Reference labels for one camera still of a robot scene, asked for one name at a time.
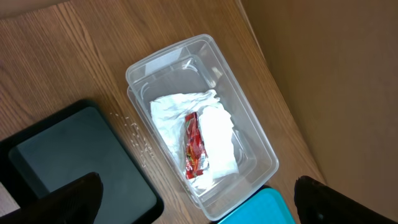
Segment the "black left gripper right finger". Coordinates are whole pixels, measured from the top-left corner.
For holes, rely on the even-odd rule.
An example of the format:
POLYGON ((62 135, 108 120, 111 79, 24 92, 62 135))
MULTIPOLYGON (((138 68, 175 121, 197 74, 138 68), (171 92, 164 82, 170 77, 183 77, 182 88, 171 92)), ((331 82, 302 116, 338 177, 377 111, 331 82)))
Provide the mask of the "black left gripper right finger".
POLYGON ((307 175, 295 182, 294 202, 302 224, 397 224, 307 175))

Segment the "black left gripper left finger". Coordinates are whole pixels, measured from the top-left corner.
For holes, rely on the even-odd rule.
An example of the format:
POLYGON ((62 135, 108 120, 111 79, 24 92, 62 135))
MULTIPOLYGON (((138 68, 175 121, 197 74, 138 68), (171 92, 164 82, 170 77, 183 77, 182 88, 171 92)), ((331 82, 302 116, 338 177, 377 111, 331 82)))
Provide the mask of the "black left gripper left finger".
POLYGON ((1 217, 1 224, 93 224, 102 198, 100 175, 90 172, 29 206, 1 217))

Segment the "red snack wrapper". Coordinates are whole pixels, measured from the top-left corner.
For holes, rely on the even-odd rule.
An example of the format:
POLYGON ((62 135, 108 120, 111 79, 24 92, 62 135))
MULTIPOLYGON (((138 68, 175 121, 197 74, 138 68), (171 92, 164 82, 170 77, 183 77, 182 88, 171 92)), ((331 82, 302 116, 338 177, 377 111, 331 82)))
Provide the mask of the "red snack wrapper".
POLYGON ((201 136, 197 112, 185 117, 185 176, 188 180, 203 175, 209 168, 208 155, 201 136))

